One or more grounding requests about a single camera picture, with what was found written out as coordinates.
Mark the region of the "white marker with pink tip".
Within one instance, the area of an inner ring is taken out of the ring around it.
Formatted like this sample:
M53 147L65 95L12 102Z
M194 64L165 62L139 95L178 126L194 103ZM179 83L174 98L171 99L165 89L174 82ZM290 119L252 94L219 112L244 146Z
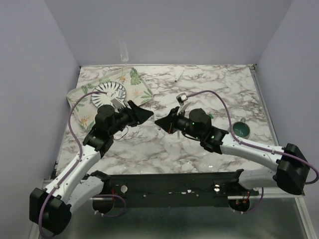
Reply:
M151 108L151 111L153 112L153 120L154 120L154 122L156 122L158 120L158 118L155 114L155 111L152 108ZM161 128L157 124L155 124L155 126L156 126L157 130L161 130Z

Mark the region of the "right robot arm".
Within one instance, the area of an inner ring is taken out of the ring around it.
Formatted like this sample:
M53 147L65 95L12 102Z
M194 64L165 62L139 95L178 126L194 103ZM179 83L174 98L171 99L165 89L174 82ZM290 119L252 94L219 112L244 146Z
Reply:
M229 189L235 195L256 187L278 186L292 195L304 191L310 165L294 144L271 146L233 136L212 126L211 117L203 109L194 109L185 117L176 107L155 123L169 134L179 130L194 138L208 152L233 155L264 166L260 170L243 171L239 178L231 180Z

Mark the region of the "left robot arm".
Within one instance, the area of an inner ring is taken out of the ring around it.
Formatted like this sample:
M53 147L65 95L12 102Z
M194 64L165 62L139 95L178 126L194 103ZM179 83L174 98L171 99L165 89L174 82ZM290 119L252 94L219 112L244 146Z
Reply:
M84 176L110 149L114 134L143 124L153 114L133 101L118 110L111 105L97 109L95 124L84 141L78 143L79 152L74 159L44 189L35 188L30 194L29 219L38 224L44 239L62 233L72 214L90 198L110 193L107 175L89 176L87 180L83 180Z

